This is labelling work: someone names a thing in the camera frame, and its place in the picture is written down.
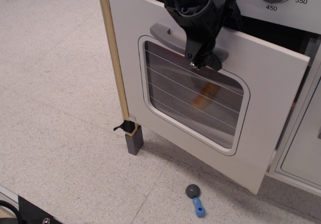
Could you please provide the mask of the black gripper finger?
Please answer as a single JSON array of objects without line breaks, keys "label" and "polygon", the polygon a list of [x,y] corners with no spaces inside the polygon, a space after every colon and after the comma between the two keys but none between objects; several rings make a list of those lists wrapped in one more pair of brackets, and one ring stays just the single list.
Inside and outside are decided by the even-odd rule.
[{"label": "black gripper finger", "polygon": [[206,55],[204,57],[204,63],[206,66],[214,69],[215,71],[222,69],[222,63],[214,53]]},{"label": "black gripper finger", "polygon": [[194,58],[191,62],[190,65],[192,68],[194,69],[200,69],[201,68],[201,64],[199,63],[199,60],[197,58]]}]

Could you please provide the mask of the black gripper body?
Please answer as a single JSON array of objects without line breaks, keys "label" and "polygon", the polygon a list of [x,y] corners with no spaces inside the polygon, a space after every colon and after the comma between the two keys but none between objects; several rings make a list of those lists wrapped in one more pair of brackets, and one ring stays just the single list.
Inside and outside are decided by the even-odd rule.
[{"label": "black gripper body", "polygon": [[213,52],[223,26],[240,31],[242,16],[236,0],[165,0],[165,8],[187,36],[185,58],[197,58]]}]

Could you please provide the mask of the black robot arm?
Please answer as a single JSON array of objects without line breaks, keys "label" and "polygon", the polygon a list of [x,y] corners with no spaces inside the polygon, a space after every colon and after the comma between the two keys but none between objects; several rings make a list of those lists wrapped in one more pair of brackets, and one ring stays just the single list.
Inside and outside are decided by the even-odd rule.
[{"label": "black robot arm", "polygon": [[222,61],[213,53],[223,26],[241,30],[242,16],[236,0],[165,0],[165,8],[185,31],[185,58],[195,68],[219,71]]}]

